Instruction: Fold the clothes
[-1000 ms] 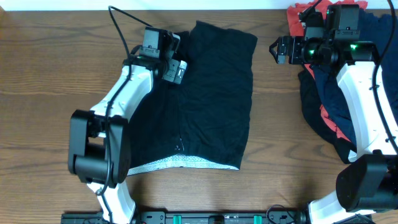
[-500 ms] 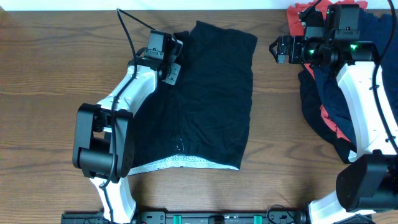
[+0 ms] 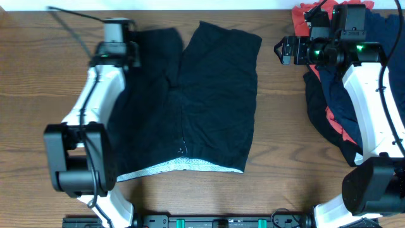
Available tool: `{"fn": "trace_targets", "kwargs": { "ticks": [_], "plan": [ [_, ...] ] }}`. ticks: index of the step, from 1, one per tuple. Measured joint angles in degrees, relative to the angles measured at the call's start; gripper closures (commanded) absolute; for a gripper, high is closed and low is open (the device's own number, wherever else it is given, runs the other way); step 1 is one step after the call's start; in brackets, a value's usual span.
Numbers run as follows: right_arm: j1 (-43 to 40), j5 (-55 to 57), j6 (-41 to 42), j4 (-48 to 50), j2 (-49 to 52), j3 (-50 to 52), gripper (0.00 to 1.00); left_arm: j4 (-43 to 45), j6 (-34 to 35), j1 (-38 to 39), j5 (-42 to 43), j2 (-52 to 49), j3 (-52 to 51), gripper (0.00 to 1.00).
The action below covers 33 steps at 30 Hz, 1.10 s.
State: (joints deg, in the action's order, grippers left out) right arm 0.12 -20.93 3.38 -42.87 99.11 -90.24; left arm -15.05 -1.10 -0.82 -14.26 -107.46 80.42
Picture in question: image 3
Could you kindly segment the black shorts white waistband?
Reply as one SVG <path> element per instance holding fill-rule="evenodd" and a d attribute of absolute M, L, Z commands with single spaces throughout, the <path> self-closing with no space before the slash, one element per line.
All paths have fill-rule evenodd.
<path fill-rule="evenodd" d="M 120 182 L 176 170 L 241 174 L 251 149 L 262 40 L 201 22 L 188 45 L 174 28 L 133 36 L 108 135 Z"/>

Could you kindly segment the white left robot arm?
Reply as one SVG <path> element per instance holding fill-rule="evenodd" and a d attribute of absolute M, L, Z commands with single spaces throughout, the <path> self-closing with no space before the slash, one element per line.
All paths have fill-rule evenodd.
<path fill-rule="evenodd" d="M 118 162 L 107 133 L 125 76 L 139 66 L 135 42 L 101 42 L 77 102 L 61 123 L 49 124 L 44 131 L 53 188 L 87 204 L 99 217 L 97 222 L 68 222 L 70 227 L 142 225 L 133 204 L 116 186 Z"/>

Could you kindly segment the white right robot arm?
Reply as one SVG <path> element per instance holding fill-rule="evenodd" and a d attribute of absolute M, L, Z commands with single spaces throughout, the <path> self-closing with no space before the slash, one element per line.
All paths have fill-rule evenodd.
<path fill-rule="evenodd" d="M 363 154 L 341 194 L 316 205 L 305 227 L 376 227 L 404 213 L 404 126 L 389 84 L 382 46 L 361 39 L 287 36 L 274 47 L 281 64 L 337 66 L 361 132 Z"/>

